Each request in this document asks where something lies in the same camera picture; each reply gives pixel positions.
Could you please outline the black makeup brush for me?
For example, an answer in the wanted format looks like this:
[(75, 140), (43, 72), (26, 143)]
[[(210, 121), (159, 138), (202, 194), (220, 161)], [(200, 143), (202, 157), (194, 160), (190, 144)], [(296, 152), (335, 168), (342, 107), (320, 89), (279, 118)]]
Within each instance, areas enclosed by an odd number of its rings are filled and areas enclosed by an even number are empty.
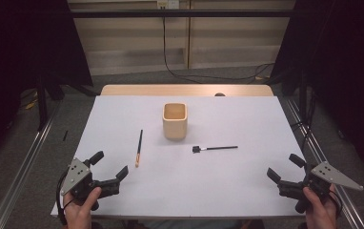
[(202, 151), (213, 151), (213, 150), (227, 150), (227, 149), (237, 149), (238, 146), (218, 146), (218, 147), (200, 147), (200, 146), (193, 146), (192, 152), (194, 154), (198, 154)]

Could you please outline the black horizontal bar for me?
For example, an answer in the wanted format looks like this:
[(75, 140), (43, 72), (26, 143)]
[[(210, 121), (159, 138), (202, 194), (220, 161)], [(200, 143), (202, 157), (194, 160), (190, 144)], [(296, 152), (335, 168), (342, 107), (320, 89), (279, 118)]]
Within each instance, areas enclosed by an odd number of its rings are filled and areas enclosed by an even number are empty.
[(291, 17), (294, 10), (72, 10), (74, 18)]

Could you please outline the white wall socket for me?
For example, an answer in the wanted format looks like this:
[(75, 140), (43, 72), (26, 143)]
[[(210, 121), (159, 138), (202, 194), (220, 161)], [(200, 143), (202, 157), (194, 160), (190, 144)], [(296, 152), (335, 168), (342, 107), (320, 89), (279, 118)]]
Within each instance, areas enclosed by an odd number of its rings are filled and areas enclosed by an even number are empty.
[(157, 0), (157, 7), (160, 10), (178, 10), (180, 2), (179, 0)]

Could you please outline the person's right hand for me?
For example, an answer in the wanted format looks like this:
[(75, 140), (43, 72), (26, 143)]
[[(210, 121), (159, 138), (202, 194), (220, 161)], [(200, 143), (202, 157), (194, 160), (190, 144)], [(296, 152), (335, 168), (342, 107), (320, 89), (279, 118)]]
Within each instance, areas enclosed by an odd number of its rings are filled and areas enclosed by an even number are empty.
[(306, 210), (306, 225), (308, 229), (336, 229), (336, 203), (334, 196), (324, 202), (309, 187), (303, 188), (303, 193), (311, 206)]

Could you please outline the black metal stand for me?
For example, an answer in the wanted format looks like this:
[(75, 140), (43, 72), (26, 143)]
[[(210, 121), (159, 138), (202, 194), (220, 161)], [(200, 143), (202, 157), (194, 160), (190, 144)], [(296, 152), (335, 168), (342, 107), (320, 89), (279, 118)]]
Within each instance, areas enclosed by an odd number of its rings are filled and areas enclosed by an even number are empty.
[(299, 86), (299, 112), (303, 123), (307, 122), (307, 75), (303, 70), (301, 72), (301, 81)]
[(43, 82), (43, 77), (41, 75), (39, 75), (37, 79), (37, 101), (39, 109), (38, 130), (42, 131), (48, 121), (48, 109), (47, 109), (45, 85)]

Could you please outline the wooden table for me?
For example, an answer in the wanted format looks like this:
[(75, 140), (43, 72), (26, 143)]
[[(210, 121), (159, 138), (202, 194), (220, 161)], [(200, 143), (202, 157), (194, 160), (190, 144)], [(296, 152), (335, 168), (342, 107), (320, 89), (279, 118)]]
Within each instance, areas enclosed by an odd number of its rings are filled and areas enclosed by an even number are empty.
[(229, 84), (141, 84), (106, 85), (102, 95), (155, 95), (155, 96), (273, 96), (267, 85)]

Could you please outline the metal floor rail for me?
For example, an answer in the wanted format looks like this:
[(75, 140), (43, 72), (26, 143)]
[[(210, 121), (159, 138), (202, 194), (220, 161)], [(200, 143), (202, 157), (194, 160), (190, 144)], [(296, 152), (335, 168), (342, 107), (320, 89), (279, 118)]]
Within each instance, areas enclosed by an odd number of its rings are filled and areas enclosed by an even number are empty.
[(364, 229), (364, 222), (347, 193), (347, 189), (363, 191), (364, 187), (334, 168), (322, 151), (311, 128), (303, 122), (299, 105), (293, 99), (288, 99), (287, 105), (295, 121), (294, 128), (301, 133), (299, 145), (302, 153), (306, 154), (306, 151), (309, 151), (313, 156), (313, 161), (317, 164), (316, 168), (312, 169), (312, 173), (336, 186), (335, 192), (342, 201), (342, 214), (349, 222), (350, 227), (352, 229)]
[(52, 111), (50, 112), (50, 116), (48, 117), (46, 123), (42, 126), (42, 129), (37, 132), (24, 158), (24, 161), (16, 173), (13, 182), (10, 184), (10, 188), (0, 202), (0, 229), (4, 229), (7, 224), (12, 209), (23, 190), (23, 187), (28, 179), (30, 169), (32, 168), (34, 161), (37, 159), (39, 152), (42, 149), (42, 146), (50, 132), (52, 122), (54, 121), (61, 104), (61, 101), (54, 103)]

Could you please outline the dark curtain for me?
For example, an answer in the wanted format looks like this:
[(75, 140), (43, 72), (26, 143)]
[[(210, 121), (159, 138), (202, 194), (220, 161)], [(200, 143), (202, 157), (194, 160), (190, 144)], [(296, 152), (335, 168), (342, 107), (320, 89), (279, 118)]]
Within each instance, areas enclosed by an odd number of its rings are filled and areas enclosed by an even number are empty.
[(65, 84), (92, 84), (68, 0), (0, 0), (0, 142), (23, 91)]
[(364, 0), (294, 0), (271, 74), (292, 94), (316, 92), (364, 162)]

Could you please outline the cream square cup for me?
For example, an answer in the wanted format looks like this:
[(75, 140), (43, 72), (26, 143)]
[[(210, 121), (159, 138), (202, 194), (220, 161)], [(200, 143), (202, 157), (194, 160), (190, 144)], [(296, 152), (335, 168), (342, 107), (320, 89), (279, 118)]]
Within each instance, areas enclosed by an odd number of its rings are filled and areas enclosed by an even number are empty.
[(188, 109), (185, 103), (167, 103), (163, 108), (164, 137), (180, 140), (186, 137), (188, 128)]

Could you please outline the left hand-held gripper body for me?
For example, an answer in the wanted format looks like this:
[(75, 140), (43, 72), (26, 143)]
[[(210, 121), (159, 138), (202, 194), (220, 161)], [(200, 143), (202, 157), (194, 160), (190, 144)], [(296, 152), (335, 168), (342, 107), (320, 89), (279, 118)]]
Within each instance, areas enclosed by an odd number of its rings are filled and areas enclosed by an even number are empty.
[(73, 199), (84, 202), (90, 192), (100, 187), (102, 192), (99, 198), (106, 198), (119, 194), (120, 182), (113, 179), (99, 181), (92, 178), (91, 167), (88, 168), (84, 161), (75, 158), (65, 175), (64, 183), (60, 185), (59, 195), (71, 193)]

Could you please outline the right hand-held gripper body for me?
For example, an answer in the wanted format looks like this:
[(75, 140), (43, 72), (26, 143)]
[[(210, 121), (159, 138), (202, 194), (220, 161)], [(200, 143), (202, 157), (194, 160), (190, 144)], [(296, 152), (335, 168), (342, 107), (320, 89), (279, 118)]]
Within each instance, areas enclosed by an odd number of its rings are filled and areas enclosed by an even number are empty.
[(291, 182), (281, 179), (277, 184), (280, 196), (297, 199), (297, 204), (294, 207), (297, 213), (302, 214), (308, 209), (309, 206), (311, 206), (311, 203), (303, 193), (304, 187), (309, 187), (312, 189), (318, 195), (321, 201), (324, 201), (330, 197), (330, 187), (332, 184), (344, 186), (358, 191), (364, 190), (362, 185), (359, 185), (351, 178), (341, 173), (327, 161), (323, 161), (315, 166), (306, 162), (306, 166), (303, 167), (303, 169), (305, 171), (305, 176), (302, 181)]

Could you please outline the person's left hand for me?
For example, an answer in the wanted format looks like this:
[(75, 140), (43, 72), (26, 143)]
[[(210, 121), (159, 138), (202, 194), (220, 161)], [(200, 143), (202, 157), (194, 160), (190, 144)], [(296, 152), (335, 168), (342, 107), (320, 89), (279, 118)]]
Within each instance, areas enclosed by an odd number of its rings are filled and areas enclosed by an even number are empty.
[(83, 203), (76, 203), (71, 193), (66, 193), (63, 204), (66, 205), (65, 218), (67, 229), (92, 229), (91, 208), (98, 200), (102, 190), (94, 188)]

